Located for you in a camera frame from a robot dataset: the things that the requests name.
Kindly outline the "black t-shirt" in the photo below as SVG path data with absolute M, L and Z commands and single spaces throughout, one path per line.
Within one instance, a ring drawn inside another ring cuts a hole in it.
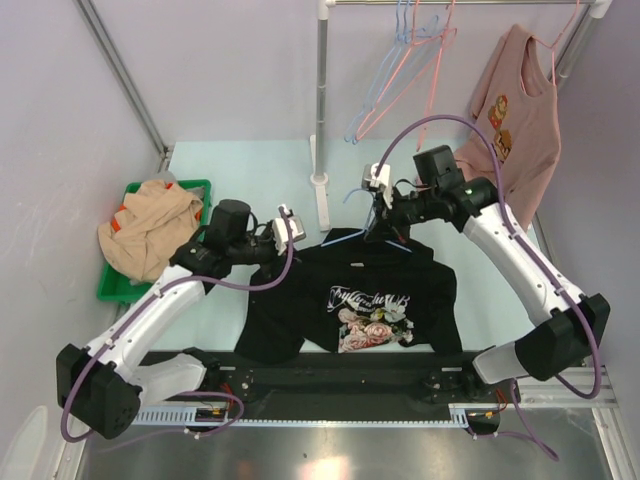
M 415 240 L 403 248 L 333 229 L 325 245 L 295 252 L 284 280 L 250 292 L 235 353 L 278 364 L 305 342 L 332 353 L 387 344 L 461 352 L 454 316 L 457 279 Z

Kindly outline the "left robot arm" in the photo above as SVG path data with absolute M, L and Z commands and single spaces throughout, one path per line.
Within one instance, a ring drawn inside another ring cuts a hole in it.
M 121 435 L 139 410 L 175 396 L 207 400 L 220 390 L 220 363 L 191 347 L 171 359 L 145 366 L 142 361 L 162 334 L 215 286 L 262 291 L 279 285 L 291 266 L 300 236 L 293 212 L 279 214 L 261 232 L 249 228 L 252 211 L 239 200 L 222 200 L 209 224 L 200 226 L 178 247 L 149 290 L 111 327 L 85 347 L 64 347 L 56 358 L 57 400 L 62 409 L 60 431 L 69 443 L 69 420 L 82 422 L 88 434 L 105 439 Z M 266 266 L 278 259 L 284 268 L 275 279 L 253 287 L 227 281 L 236 265 Z

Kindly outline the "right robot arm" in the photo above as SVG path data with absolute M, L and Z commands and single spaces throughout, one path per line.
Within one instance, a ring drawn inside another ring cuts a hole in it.
M 365 167 L 362 186 L 374 195 L 375 213 L 366 240 L 404 242 L 414 224 L 435 219 L 451 223 L 492 261 L 534 326 L 520 339 L 479 353 L 473 369 L 461 376 L 463 393 L 484 401 L 498 383 L 523 377 L 565 384 L 561 374 L 566 368 L 597 357 L 609 303 L 600 294 L 585 295 L 544 258 L 496 186 L 485 177 L 465 180 L 449 147 L 417 154 L 414 163 L 424 184 L 409 195 L 394 187 L 389 165 Z

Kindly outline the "pink mario t-shirt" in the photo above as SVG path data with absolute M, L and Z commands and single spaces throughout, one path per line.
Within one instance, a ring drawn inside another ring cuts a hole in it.
M 561 136 L 557 87 L 523 27 L 514 25 L 499 39 L 469 111 L 496 153 L 505 202 L 528 229 L 560 159 Z

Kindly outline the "pink hanger holding shirt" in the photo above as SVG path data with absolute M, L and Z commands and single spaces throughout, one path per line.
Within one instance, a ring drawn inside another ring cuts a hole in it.
M 560 44 L 563 36 L 565 35 L 565 33 L 567 32 L 567 30 L 573 25 L 574 20 L 579 12 L 581 6 L 581 1 L 580 0 L 576 0 L 574 2 L 574 7 L 573 7 L 573 11 L 571 16 L 568 18 L 567 22 L 564 24 L 563 28 L 559 31 L 558 35 L 555 37 L 555 39 L 552 42 L 545 42 L 544 40 L 542 40 L 541 38 L 533 35 L 532 39 L 539 43 L 541 46 L 543 46 L 544 48 L 548 49 L 550 51 L 550 58 L 551 58 L 551 68 L 550 68 L 550 82 L 551 84 L 556 87 L 557 86 L 557 82 L 556 82 L 556 53 L 558 50 L 558 45 Z

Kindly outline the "beige garment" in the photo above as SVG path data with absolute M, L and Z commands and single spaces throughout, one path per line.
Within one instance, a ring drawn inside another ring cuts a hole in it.
M 194 215 L 204 203 L 178 183 L 165 190 L 165 181 L 143 182 L 123 202 L 126 211 L 116 217 L 121 229 L 115 232 L 111 220 L 97 229 L 98 242 L 106 262 L 136 283 L 155 282 L 168 266 L 177 248 L 185 244 L 200 226 Z

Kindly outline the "green plastic bin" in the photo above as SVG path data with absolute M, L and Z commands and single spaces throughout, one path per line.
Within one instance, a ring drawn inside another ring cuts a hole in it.
M 206 188 L 205 200 L 204 203 L 204 214 L 200 221 L 200 226 L 204 224 L 204 222 L 208 218 L 208 213 L 210 209 L 211 203 L 211 182 L 206 179 L 192 179 L 192 180 L 175 180 L 173 178 L 169 178 L 167 180 L 163 178 L 161 179 L 165 182 L 177 182 L 182 188 L 193 188 L 202 186 Z M 134 193 L 138 190 L 139 186 L 142 184 L 131 183 L 126 189 L 124 196 L 127 193 Z M 102 273 L 102 277 L 99 281 L 99 286 L 97 290 L 97 297 L 101 301 L 105 302 L 117 302 L 124 304 L 131 304 L 136 302 L 138 299 L 142 297 L 144 293 L 149 290 L 149 287 L 152 283 L 136 283 L 124 275 L 118 273 L 114 270 L 107 262 Z

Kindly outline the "clothes rack metal frame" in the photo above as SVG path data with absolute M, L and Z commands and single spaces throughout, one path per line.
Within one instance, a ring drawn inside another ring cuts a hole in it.
M 328 204 L 329 176 L 326 172 L 327 161 L 327 69 L 329 51 L 329 12 L 338 6 L 338 1 L 319 1 L 317 3 L 317 81 L 316 81 L 316 119 L 315 133 L 309 137 L 311 149 L 311 161 L 313 173 L 310 181 L 313 185 L 316 197 L 319 228 L 322 232 L 331 229 L 330 212 Z M 396 33 L 391 49 L 392 59 L 382 62 L 389 67 L 389 72 L 384 76 L 384 85 L 380 93 L 375 97 L 380 100 L 385 92 L 402 72 L 409 56 L 416 52 L 420 46 L 412 42 L 412 34 L 417 31 L 415 26 L 420 1 L 396 1 Z M 581 1 L 580 8 L 584 8 L 584 14 L 578 21 L 574 20 L 569 28 L 572 30 L 571 38 L 567 40 L 561 54 L 556 53 L 556 82 L 558 84 L 566 80 L 569 70 L 575 63 L 578 50 L 587 41 L 588 30 L 597 20 L 602 19 L 609 10 L 611 3 L 606 0 Z M 409 81 L 414 84 L 422 74 L 432 69 L 430 61 Z

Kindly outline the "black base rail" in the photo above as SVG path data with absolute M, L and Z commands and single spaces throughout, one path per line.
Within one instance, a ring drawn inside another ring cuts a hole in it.
M 485 385 L 470 353 L 302 353 L 277 365 L 214 351 L 217 381 L 245 404 L 247 421 L 427 422 L 445 420 L 456 404 L 502 409 L 509 384 Z

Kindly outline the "aluminium corner post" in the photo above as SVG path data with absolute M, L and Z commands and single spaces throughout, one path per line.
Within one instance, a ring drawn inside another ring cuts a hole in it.
M 169 156 L 169 146 L 163 140 L 160 130 L 133 76 L 126 66 L 116 42 L 113 40 L 106 23 L 102 19 L 95 2 L 91 0 L 74 0 L 73 4 L 93 37 L 107 66 L 111 70 L 134 117 L 137 119 L 153 149 L 158 154 L 160 162 L 163 163 Z

